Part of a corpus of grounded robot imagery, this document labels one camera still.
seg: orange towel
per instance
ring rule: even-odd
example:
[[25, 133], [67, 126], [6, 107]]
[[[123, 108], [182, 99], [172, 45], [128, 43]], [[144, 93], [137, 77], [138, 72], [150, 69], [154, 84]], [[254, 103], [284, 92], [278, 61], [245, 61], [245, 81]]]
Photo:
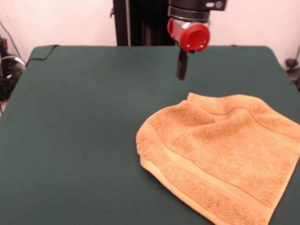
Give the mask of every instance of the orange towel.
[[136, 137], [141, 165], [217, 225], [265, 225], [300, 156], [300, 125], [262, 100], [190, 93]]

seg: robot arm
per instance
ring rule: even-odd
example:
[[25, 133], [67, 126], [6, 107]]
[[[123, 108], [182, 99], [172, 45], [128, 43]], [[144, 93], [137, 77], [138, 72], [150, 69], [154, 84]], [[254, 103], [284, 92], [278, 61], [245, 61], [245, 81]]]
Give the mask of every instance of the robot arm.
[[210, 41], [211, 10], [224, 11], [227, 0], [169, 0], [168, 32], [180, 47], [177, 77], [184, 80], [187, 53], [203, 51]]

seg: white wall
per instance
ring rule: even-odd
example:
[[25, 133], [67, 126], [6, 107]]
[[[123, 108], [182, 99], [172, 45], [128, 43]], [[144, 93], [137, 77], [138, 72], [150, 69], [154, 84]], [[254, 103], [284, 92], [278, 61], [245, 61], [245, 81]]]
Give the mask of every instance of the white wall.
[[116, 45], [112, 7], [113, 0], [0, 0], [0, 20], [27, 60], [39, 45]]
[[284, 65], [300, 45], [300, 0], [228, 0], [211, 14], [212, 45], [266, 45]]
[[[0, 0], [0, 19], [27, 60], [38, 45], [116, 45], [112, 1]], [[284, 65], [300, 44], [300, 0], [228, 0], [210, 30], [211, 45], [267, 45]]]

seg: black vertical post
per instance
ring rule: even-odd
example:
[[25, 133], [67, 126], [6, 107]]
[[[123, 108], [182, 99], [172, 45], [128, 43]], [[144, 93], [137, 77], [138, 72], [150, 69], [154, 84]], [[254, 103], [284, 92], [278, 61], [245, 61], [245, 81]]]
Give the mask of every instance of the black vertical post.
[[126, 0], [113, 0], [118, 46], [128, 46]]

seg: table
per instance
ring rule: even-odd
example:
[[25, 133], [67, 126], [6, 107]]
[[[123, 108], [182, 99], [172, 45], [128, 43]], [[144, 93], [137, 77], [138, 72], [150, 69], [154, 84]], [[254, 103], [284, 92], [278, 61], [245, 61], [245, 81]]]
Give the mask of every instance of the table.
[[[0, 120], [0, 224], [208, 225], [139, 165], [135, 135], [186, 99], [247, 94], [300, 123], [300, 94], [267, 47], [211, 46], [175, 77], [176, 47], [44, 46]], [[300, 166], [271, 225], [300, 223]]]

